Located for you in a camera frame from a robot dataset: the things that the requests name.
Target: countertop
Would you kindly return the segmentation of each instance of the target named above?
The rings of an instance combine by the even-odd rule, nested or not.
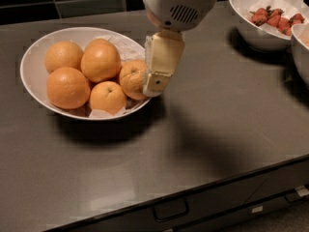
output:
[[[118,121],[55,114],[25,91],[26,49],[55,30],[90,26],[140,44],[146,13],[0,27],[0,230],[39,232],[275,164],[307,158],[309,92],[291,53],[241,38],[227,2],[184,33],[164,94]]]

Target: tiled wall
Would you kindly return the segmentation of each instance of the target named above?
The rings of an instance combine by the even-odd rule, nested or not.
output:
[[[0,25],[143,9],[142,0],[0,0]]]

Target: bowl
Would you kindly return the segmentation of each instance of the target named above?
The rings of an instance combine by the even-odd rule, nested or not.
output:
[[[95,38],[103,38],[113,43],[118,48],[122,60],[145,58],[145,49],[139,43],[113,31],[94,27],[73,27],[58,30],[34,42],[21,59],[20,76],[28,93],[47,109],[79,120],[114,120],[130,115],[144,107],[150,99],[144,101],[128,99],[126,109],[116,115],[91,111],[89,104],[74,110],[64,110],[49,102],[46,94],[48,72],[44,66],[44,55],[48,48],[59,41],[72,41],[84,49],[87,43]]]
[[[291,45],[291,37],[286,36],[267,24],[257,26],[250,21],[252,11],[271,5],[273,9],[285,11],[284,17],[291,18],[296,13],[302,13],[294,5],[285,0],[229,0],[233,15],[237,17],[236,26],[244,40],[254,49],[271,52],[287,49]]]
[[[309,87],[309,24],[298,24],[292,27],[291,50],[296,69]]]

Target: orange fruit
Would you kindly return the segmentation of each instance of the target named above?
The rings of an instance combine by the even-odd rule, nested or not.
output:
[[[144,100],[143,81],[146,71],[146,62],[143,59],[129,60],[123,62],[119,74],[119,81],[125,94],[134,100]]]
[[[80,61],[84,52],[77,44],[61,41],[52,44],[44,56],[44,64],[49,73],[61,67],[72,67],[80,70]]]
[[[102,39],[102,38],[96,38],[91,40],[85,47],[85,51],[88,50],[90,47],[92,47],[93,45],[97,45],[97,44],[111,44],[111,42]]]
[[[46,86],[49,101],[63,109],[76,109],[86,103],[90,96],[89,81],[85,75],[71,67],[52,72]]]
[[[115,115],[126,107],[126,95],[116,82],[103,81],[91,91],[89,105],[91,109],[103,110]]]
[[[121,58],[112,43],[98,43],[85,50],[81,71],[92,82],[98,83],[115,77],[121,68]]]

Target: bowl of strawberries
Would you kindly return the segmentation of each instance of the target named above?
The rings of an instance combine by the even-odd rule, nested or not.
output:
[[[240,35],[262,52],[291,46],[292,27],[309,21],[301,0],[229,0]]]

